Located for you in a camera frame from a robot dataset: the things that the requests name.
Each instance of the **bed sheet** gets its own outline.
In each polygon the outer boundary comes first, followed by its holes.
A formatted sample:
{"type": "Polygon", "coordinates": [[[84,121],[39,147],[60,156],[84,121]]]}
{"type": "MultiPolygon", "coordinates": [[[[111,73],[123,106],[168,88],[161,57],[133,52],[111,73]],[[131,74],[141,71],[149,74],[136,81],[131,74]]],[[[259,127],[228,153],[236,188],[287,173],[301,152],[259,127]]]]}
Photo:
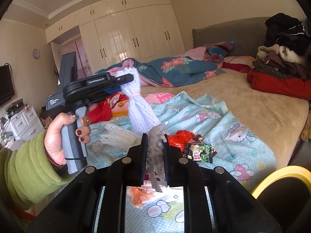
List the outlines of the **bed sheet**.
{"type": "MultiPolygon", "coordinates": [[[[211,95],[198,99],[181,92],[163,104],[152,104],[153,110],[165,129],[174,134],[178,130],[189,130],[201,134],[216,149],[213,163],[199,163],[213,169],[224,167],[248,191],[252,191],[264,178],[276,169],[275,157],[271,149],[240,123],[228,110],[224,101],[218,102],[211,95]]],[[[91,143],[88,144],[88,163],[105,167],[126,155],[126,151],[102,147],[94,151],[100,134],[106,132],[106,122],[92,125],[91,143]]],[[[130,129],[128,116],[119,117],[114,124],[130,129]]],[[[183,232],[182,190],[168,190],[160,200],[138,209],[127,200],[126,233],[143,232],[183,232]]]]}
{"type": "Polygon", "coordinates": [[[285,95],[251,89],[246,74],[223,69],[226,74],[177,88],[142,88],[142,94],[185,91],[192,98],[211,94],[225,101],[232,114],[265,142],[276,157],[276,168],[287,166],[308,116],[309,103],[285,95]]]}

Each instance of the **yellow object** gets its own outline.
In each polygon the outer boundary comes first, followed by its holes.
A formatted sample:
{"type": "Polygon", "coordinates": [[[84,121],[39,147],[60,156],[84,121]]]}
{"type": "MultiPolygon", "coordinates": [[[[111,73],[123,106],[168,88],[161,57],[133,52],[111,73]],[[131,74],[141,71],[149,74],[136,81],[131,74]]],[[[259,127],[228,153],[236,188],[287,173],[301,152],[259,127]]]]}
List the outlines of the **yellow object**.
{"type": "Polygon", "coordinates": [[[265,178],[251,194],[257,199],[259,195],[272,183],[286,177],[294,177],[301,180],[309,188],[311,193],[311,172],[301,166],[286,166],[276,170],[265,178]]]}

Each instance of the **pillow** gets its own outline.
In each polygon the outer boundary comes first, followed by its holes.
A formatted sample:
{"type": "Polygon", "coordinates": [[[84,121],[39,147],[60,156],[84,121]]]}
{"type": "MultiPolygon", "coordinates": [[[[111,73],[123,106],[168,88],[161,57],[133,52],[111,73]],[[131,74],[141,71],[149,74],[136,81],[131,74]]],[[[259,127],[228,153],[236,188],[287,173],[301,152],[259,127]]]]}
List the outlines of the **pillow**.
{"type": "Polygon", "coordinates": [[[216,44],[205,44],[206,52],[208,55],[212,56],[213,54],[218,54],[222,58],[226,57],[229,51],[233,48],[233,44],[235,41],[222,41],[216,44]]]}

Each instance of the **person's hand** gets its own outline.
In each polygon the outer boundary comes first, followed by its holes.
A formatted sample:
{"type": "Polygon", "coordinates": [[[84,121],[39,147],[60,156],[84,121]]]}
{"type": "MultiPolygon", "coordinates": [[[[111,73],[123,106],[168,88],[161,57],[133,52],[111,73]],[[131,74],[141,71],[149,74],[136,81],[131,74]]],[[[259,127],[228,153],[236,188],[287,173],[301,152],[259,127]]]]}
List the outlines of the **person's hand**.
{"type": "MultiPolygon", "coordinates": [[[[97,104],[92,104],[88,107],[88,112],[94,110],[97,104]]],[[[47,157],[56,165],[65,165],[66,160],[62,147],[62,134],[61,129],[64,125],[74,123],[76,118],[66,113],[60,113],[49,125],[44,139],[45,152],[47,157]]],[[[89,143],[91,128],[90,119],[87,116],[82,117],[80,121],[83,126],[76,130],[76,135],[79,137],[81,143],[89,143]]]]}

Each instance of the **floral comforter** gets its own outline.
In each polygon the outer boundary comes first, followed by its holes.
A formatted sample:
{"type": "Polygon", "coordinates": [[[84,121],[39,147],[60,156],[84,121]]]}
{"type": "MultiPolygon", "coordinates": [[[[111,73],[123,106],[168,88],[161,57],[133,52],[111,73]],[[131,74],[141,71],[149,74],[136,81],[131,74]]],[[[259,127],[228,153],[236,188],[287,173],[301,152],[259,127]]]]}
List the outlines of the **floral comforter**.
{"type": "Polygon", "coordinates": [[[150,84],[155,87],[180,87],[225,73],[220,70],[221,65],[222,62],[193,60],[190,57],[168,57],[148,63],[140,63],[129,58],[96,74],[109,72],[114,76],[118,70],[135,67],[140,75],[142,86],[150,84]]]}

